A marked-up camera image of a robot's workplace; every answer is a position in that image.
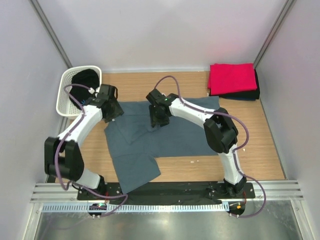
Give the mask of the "blue-grey t shirt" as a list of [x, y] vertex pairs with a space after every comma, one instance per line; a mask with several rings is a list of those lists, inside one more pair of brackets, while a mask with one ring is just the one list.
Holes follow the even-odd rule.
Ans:
[[180, 117], [152, 127], [148, 101], [120, 102], [124, 113], [104, 130], [109, 154], [120, 184], [127, 194], [160, 176], [156, 158], [215, 156], [205, 131]]

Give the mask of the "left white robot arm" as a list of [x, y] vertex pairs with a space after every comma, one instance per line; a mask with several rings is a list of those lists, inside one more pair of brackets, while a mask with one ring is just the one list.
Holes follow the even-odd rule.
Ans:
[[72, 83], [71, 88], [81, 87], [92, 96], [80, 103], [68, 90], [64, 91], [80, 107], [80, 114], [72, 124], [57, 137], [48, 137], [44, 142], [44, 171], [59, 180], [60, 186], [67, 191], [73, 184], [88, 191], [95, 200], [106, 196], [107, 188], [103, 176], [85, 168], [80, 147], [100, 121], [111, 122], [123, 115], [118, 103], [118, 89], [109, 84], [101, 84], [97, 90]]

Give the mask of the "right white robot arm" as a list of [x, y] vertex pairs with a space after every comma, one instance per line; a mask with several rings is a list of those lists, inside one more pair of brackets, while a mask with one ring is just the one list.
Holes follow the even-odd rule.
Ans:
[[220, 157], [226, 194], [237, 198], [243, 193], [247, 178], [241, 170], [236, 150], [239, 132], [226, 109], [206, 109], [174, 93], [168, 96], [161, 94], [156, 88], [148, 93], [146, 99], [150, 103], [153, 128], [168, 125], [170, 117], [182, 118], [203, 128], [208, 146]]

